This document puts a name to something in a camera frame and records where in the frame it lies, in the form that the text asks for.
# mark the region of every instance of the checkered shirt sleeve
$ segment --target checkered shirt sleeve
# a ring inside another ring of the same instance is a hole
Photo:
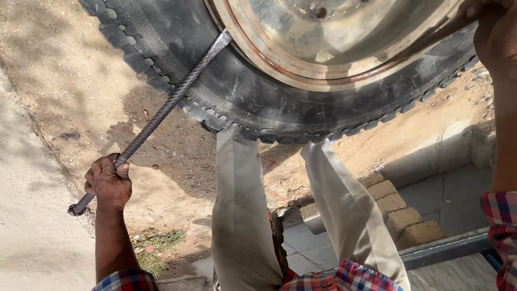
[[[517,286],[517,192],[485,193],[481,206],[488,217],[489,238],[503,259],[497,274],[499,291],[516,290]]]
[[[158,291],[155,278],[149,272],[140,269],[129,269],[114,272],[102,279],[92,291]]]
[[[403,291],[392,279],[343,259],[336,275],[307,273],[284,284],[279,291]]]

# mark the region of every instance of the legs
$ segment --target legs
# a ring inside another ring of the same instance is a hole
[[[275,256],[257,142],[217,134],[212,256],[224,291],[276,290]]]
[[[316,206],[338,260],[352,259],[390,277],[405,291],[409,279],[375,200],[336,157],[328,142],[304,146]]]

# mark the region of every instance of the hand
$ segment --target hand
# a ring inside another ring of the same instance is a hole
[[[517,79],[517,0],[466,0],[458,17],[474,18],[486,9],[493,12],[479,20],[474,36],[479,60],[494,82]]]
[[[84,190],[97,195],[97,209],[124,209],[131,197],[132,188],[129,180],[129,163],[123,163],[115,170],[113,161],[119,153],[102,157],[92,164],[84,175]]]

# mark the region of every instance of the dirt ground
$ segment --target dirt ground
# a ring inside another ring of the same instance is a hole
[[[145,126],[144,110],[153,116],[165,101],[122,61],[98,24],[75,1],[0,2],[2,66],[39,124],[38,134],[80,190],[90,164],[123,150]],[[454,122],[493,118],[490,77],[483,69],[476,72],[387,124],[343,138],[334,144],[338,157],[355,176],[364,176]],[[61,137],[72,133],[79,133],[79,139]],[[210,249],[215,149],[214,135],[174,111],[130,160],[133,196],[126,207],[127,226],[133,235],[149,227],[185,230],[185,242],[169,259],[189,254],[194,259]],[[261,145],[272,208],[310,193],[300,149]]]

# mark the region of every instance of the fingernail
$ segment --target fingernail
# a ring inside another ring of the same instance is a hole
[[[471,18],[476,15],[476,9],[474,7],[469,7],[467,9],[467,18]]]

